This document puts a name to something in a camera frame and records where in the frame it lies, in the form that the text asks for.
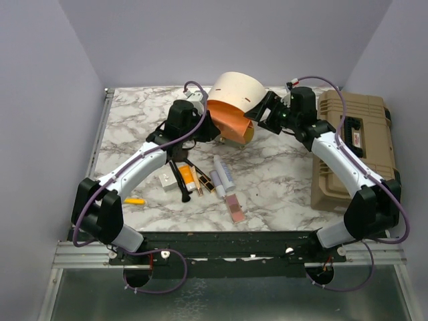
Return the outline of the cream round drawer organizer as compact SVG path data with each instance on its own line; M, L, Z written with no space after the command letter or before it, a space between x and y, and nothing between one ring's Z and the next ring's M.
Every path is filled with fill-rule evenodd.
M208 103L221 102L247 112L266 94L266 88L255 78L239 72L225 72L211 87Z

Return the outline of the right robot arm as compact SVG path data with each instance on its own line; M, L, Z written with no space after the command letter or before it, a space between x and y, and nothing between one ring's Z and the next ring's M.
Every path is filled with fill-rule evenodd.
M317 117L312 89L292 88L289 100L269 91L244 116L275 134L291 130L298 142L336 174L351 197L342 221L317 230L316 240L307 245L312 260L323 261L331 254L331 247L398 225L400 184L372 172L338 137L338 131Z

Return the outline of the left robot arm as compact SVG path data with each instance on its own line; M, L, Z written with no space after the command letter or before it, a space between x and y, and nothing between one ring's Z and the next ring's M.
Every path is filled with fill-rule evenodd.
M179 156L185 142L210 142L219 134L206 97L174 101L167 119L127 161L98 180L85 178L78 185L71 218L74 245L80 246L78 233L84 231L95 241L124 249L130 262L142 263L148 248L143 235L124 223L123 201L147 176Z

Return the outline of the angled black makeup brush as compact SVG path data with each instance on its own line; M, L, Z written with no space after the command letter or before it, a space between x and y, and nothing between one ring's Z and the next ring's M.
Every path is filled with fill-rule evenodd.
M193 164L188 158L184 158L184 162L188 164L190 167L194 167L196 172L201 176L208 177L197 165Z

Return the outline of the orange sunscreen tube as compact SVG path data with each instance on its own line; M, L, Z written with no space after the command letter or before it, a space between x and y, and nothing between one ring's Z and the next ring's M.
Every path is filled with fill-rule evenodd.
M185 183L185 186L188 190L188 192L192 192L196 189L195 180L193 178L191 169L189 165L183 165L179 167L179 172L183 178L183 181Z

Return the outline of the gold cream tube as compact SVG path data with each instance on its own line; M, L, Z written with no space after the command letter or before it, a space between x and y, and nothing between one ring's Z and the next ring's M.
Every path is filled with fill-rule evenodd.
M193 176L194 182L195 182L195 186L197 188L198 196L201 197L203 195L203 190L202 190L202 187L201 187L201 184L200 184L197 172L196 172L196 168L194 166L191 166L190 170L191 170L191 174Z

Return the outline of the white silver small box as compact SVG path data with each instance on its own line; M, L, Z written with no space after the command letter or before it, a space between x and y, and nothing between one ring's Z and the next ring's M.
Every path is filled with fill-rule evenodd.
M174 174L160 174L158 176L161 186L165 192L171 191L178 187L177 180Z

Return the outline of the black gold lipstick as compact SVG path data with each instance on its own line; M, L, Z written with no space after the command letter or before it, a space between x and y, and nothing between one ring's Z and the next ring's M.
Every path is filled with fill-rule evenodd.
M199 182L202 186L204 186L210 193L215 191L215 186L212 183L211 179L206 175L199 176Z

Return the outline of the white blue tube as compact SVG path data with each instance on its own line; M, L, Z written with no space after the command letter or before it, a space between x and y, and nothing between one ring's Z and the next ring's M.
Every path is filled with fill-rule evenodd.
M235 190L235 183L233 181L233 178L231 176L231 172L229 168L227 167L224 160L219 156L215 155L213 157L213 162L215 166L215 170L217 171L217 174L219 175L219 178L221 180L221 183L225 189L226 192L232 192Z

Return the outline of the lavender white bottle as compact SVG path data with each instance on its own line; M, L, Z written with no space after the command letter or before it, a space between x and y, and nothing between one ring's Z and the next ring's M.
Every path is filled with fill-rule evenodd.
M224 199L226 196L226 192L225 192L225 188L223 186L223 183L221 182L221 179L219 177L218 172L216 170L213 170L209 173L209 175L211 177L212 183L215 186L215 191L216 191L217 196L220 199Z

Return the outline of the rose gold eyeshadow palette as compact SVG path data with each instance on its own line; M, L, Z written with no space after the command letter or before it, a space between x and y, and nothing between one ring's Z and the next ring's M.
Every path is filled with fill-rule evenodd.
M235 194L225 196L225 204L234 223L240 223L245 220L245 214Z

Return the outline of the yellow small tube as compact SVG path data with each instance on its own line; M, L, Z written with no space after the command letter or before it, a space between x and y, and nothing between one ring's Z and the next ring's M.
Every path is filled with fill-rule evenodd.
M144 199L127 198L124 200L124 203L131 205L144 205L146 201Z

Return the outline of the tan plastic tool case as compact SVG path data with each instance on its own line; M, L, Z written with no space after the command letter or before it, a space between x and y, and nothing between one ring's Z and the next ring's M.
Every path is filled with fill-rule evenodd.
M346 117L340 136L347 147L385 180L400 180L391 138L391 113L378 96L342 93ZM345 213L351 198L345 186L317 156L312 161L311 208Z

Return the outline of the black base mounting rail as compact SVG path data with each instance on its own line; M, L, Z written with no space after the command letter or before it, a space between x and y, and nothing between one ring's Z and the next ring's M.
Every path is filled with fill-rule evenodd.
M322 249L309 231L252 232L145 232L142 251L151 256L123 252L108 257L106 265L123 268L127 279L303 278L305 264L332 269L344 262L335 246Z

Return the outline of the aluminium frame rail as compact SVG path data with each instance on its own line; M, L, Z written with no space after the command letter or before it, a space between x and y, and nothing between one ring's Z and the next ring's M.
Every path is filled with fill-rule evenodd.
M98 269L109 266L108 249L105 245L92 243L75 247L72 242L59 242L53 257L52 268L56 269Z

